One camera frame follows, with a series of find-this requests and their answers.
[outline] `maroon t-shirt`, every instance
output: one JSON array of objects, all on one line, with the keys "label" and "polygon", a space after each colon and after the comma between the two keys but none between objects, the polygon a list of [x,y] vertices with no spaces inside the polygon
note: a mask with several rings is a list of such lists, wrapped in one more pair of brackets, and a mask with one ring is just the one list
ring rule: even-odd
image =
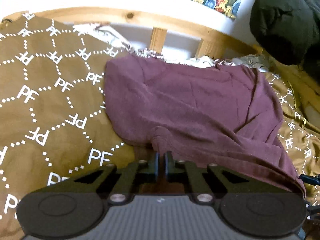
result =
[{"label": "maroon t-shirt", "polygon": [[306,195],[276,137],[281,106],[256,69],[201,69],[130,55],[107,62],[104,92],[106,112],[126,143],[152,144],[174,159],[217,163]]}]

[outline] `gray ribbed plate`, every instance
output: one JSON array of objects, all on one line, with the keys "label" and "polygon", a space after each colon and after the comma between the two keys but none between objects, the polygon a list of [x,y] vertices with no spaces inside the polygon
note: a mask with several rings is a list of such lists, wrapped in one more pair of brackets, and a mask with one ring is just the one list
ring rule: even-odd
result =
[{"label": "gray ribbed plate", "polygon": [[[135,196],[114,206],[101,223],[73,240],[262,240],[241,235],[226,226],[215,210],[188,196]],[[24,240],[38,240],[26,236]],[[291,235],[281,240],[300,240]]]}]

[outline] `wooden bed frame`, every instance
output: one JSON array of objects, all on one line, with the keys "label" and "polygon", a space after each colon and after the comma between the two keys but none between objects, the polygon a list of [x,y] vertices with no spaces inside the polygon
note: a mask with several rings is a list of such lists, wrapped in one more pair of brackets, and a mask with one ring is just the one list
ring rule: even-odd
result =
[{"label": "wooden bed frame", "polygon": [[[4,19],[18,19],[22,13],[11,14]],[[168,16],[141,11],[129,11],[116,8],[75,7],[63,8],[35,13],[36,16],[74,24],[83,23],[129,23],[153,27],[149,49],[161,53],[167,30],[177,31],[201,38],[195,57],[204,55],[222,58],[226,49],[241,55],[262,53],[262,48],[249,46],[229,35],[196,23],[179,20]]]}]

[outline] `metal screw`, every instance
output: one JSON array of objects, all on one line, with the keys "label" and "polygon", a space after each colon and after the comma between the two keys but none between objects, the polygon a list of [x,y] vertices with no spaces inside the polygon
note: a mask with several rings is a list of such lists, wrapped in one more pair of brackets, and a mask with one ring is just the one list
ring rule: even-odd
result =
[{"label": "metal screw", "polygon": [[113,202],[123,202],[123,201],[125,201],[125,195],[113,194],[113,195],[111,195],[110,200]]},{"label": "metal screw", "polygon": [[200,194],[197,196],[197,199],[201,202],[210,202],[213,197],[210,194]]}]

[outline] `brown blanket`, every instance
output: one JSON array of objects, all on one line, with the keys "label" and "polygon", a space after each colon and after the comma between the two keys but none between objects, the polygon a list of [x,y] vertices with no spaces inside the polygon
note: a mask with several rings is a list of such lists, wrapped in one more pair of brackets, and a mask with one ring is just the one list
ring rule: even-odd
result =
[{"label": "brown blanket", "polygon": [[286,66],[270,58],[281,77],[290,82],[295,92],[296,105],[320,133],[320,85],[301,66]]},{"label": "brown blanket", "polygon": [[[265,75],[284,112],[278,138],[299,174],[310,176],[319,174],[320,140],[317,128],[310,124],[296,108],[294,90],[290,85],[277,74],[266,73]],[[306,200],[312,204],[320,204],[320,186],[305,184],[305,187]]]},{"label": "brown blanket", "polygon": [[23,236],[15,208],[27,193],[134,160],[104,112],[104,66],[123,55],[34,15],[0,30],[0,239]]}]

